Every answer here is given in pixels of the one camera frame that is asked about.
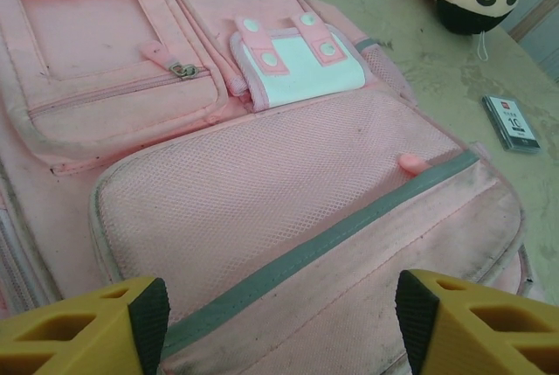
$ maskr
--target mesh pocket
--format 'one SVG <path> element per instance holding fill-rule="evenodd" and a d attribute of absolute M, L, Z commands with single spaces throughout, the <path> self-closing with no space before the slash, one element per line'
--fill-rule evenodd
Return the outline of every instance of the mesh pocket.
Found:
<path fill-rule="evenodd" d="M 378 78 L 386 82 L 396 94 L 417 105 L 417 100 L 410 84 L 402 75 L 394 62 L 384 53 L 380 45 L 370 45 L 361 52 L 369 64 L 370 70 Z"/>
<path fill-rule="evenodd" d="M 96 190 L 93 235 L 120 276 L 167 282 L 174 323 L 408 181 L 399 153 L 437 162 L 459 151 L 403 103 L 363 89 L 122 161 Z"/>

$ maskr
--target black hair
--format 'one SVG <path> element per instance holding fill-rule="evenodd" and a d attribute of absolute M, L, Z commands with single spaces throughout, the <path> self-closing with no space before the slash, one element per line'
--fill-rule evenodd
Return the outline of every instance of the black hair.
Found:
<path fill-rule="evenodd" d="M 489 17 L 488 15 L 465 10 L 446 0 L 437 0 L 436 4 L 438 19 L 440 19 L 440 22 L 443 23 L 446 29 L 464 36 L 481 34 L 483 31 L 492 30 L 503 19 L 508 17 L 508 14 L 511 12 L 509 11 L 500 17 Z"/>

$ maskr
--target black rubber tip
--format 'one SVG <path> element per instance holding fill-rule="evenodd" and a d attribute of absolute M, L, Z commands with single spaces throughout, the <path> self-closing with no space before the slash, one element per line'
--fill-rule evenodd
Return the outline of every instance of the black rubber tip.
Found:
<path fill-rule="evenodd" d="M 421 373 L 427 358 L 437 310 L 438 298 L 409 270 L 400 273 L 396 315 L 413 375 Z"/>
<path fill-rule="evenodd" d="M 169 323 L 169 298 L 163 279 L 155 279 L 128 305 L 138 358 L 144 375 L 155 375 Z"/>

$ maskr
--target pink zipper tab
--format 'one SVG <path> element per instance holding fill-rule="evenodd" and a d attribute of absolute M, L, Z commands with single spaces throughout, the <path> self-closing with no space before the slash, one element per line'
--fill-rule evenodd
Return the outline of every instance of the pink zipper tab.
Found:
<path fill-rule="evenodd" d="M 159 41 L 147 41 L 140 45 L 140 52 L 147 59 L 174 73 L 179 78 L 194 78 L 198 74 L 198 68 L 194 65 L 182 65 L 167 48 Z"/>

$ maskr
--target yellow robot part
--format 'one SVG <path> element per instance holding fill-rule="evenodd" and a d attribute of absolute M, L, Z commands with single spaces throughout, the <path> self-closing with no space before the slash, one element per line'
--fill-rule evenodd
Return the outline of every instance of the yellow robot part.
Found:
<path fill-rule="evenodd" d="M 141 277 L 0 321 L 0 374 L 155 374 L 169 320 L 162 279 Z"/>
<path fill-rule="evenodd" d="M 414 375 L 559 374 L 559 308 L 405 270 L 397 317 Z"/>

